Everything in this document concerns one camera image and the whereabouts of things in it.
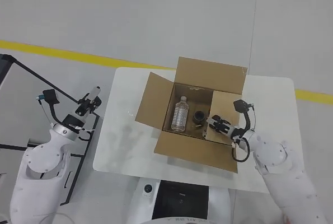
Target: clear plastic bottle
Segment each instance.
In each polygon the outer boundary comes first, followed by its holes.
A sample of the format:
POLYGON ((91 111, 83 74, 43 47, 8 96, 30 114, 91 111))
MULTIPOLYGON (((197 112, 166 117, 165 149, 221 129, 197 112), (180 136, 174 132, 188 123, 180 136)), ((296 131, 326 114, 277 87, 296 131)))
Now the clear plastic bottle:
POLYGON ((187 113, 189 112, 189 106, 186 103, 186 96, 181 97, 181 101, 175 106, 175 112, 173 113, 171 129, 175 132, 183 132, 186 128, 187 113))

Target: table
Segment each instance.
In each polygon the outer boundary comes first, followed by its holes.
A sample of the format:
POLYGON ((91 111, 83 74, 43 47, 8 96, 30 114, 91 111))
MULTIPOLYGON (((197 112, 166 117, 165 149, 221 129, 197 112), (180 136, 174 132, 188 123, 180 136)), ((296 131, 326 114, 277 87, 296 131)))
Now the table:
MULTIPOLYGON (((150 72, 170 81, 175 78, 175 71, 170 70, 116 70, 93 168, 102 172, 268 193, 252 155, 246 162, 238 163, 238 174, 235 174, 153 152, 160 130, 135 121, 150 72)), ((246 76, 242 98, 255 104, 257 133, 279 142, 288 141, 303 161, 293 81, 246 76)), ((240 127, 244 125, 241 115, 240 127)), ((245 153, 238 149, 237 156, 241 158, 245 153)))

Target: cardboard box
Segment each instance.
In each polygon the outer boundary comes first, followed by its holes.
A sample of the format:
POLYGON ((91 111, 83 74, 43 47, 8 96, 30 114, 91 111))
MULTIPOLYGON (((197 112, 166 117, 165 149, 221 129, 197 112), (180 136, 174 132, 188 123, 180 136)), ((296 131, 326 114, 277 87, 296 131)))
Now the cardboard box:
POLYGON ((180 57, 175 82, 150 73, 135 120, 162 130, 154 152, 237 172, 237 162, 227 145, 232 141, 210 129, 207 123, 196 128, 192 118, 195 111, 201 110, 206 116, 218 114, 238 125, 240 114, 234 110, 233 102, 242 96, 246 72, 245 67, 180 57), (182 133, 171 129, 175 104, 181 96, 187 97, 190 107, 182 133))

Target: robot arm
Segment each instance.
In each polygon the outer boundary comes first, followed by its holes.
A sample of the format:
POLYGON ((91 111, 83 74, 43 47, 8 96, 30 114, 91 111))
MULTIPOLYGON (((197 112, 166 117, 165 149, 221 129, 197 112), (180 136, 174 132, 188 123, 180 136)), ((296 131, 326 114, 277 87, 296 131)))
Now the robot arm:
POLYGON ((101 104, 97 97, 99 92, 100 88, 95 87, 80 99, 78 108, 62 122, 54 112, 54 104, 59 103, 54 90, 45 90, 37 98, 49 104, 52 117, 57 123, 49 131, 49 142, 28 148, 23 155, 10 203, 13 224, 52 223, 71 160, 71 153, 65 145, 74 143, 79 131, 83 130, 88 114, 101 104), (59 172, 51 179, 36 179, 32 175, 32 172, 42 174, 56 169, 59 172))
POLYGON ((232 126, 215 115, 207 122, 216 132, 233 139, 241 149, 253 154, 256 168, 262 175, 274 202, 292 224, 327 223, 320 206, 316 190, 304 171, 296 152, 285 142, 262 139, 250 129, 246 113, 253 107, 242 100, 234 102, 236 111, 245 114, 244 129, 232 126))

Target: yellow line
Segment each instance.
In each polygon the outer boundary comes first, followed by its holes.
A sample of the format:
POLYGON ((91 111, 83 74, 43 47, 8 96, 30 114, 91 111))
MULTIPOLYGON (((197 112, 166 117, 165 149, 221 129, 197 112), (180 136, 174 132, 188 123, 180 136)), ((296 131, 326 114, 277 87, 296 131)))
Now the yellow line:
MULTIPOLYGON (((115 58, 107 58, 98 55, 84 54, 79 52, 72 52, 69 50, 59 50, 47 48, 44 46, 36 46, 30 44, 22 44, 17 42, 0 40, 0 48, 8 50, 18 50, 20 52, 40 54, 49 57, 63 58, 68 60, 76 60, 78 62, 85 62, 91 64, 98 64, 100 66, 108 67, 132 67, 132 68, 151 68, 151 69, 174 69, 163 66, 153 66, 151 64, 143 64, 137 62, 130 62, 127 60, 120 60, 115 58)), ((317 102, 320 104, 333 105, 333 95, 321 94, 318 92, 311 92, 306 90, 296 90, 296 98, 299 100, 307 100, 317 102)))
POLYGON ((27 52, 32 54, 40 54, 49 57, 63 58, 69 60, 76 60, 79 62, 98 64, 100 66, 109 67, 132 67, 132 68, 152 68, 152 69, 174 69, 163 66, 153 66, 151 64, 143 64, 137 62, 130 62, 127 60, 120 60, 115 58, 107 58, 92 54, 83 54, 79 52, 71 52, 69 50, 59 50, 53 48, 46 48, 44 46, 35 46, 30 44, 21 44, 17 42, 10 42, 0 40, 0 48, 8 50, 18 50, 20 52, 27 52))
POLYGON ((306 90, 296 90, 296 98, 298 100, 307 100, 320 104, 333 105, 333 95, 311 92, 306 90))

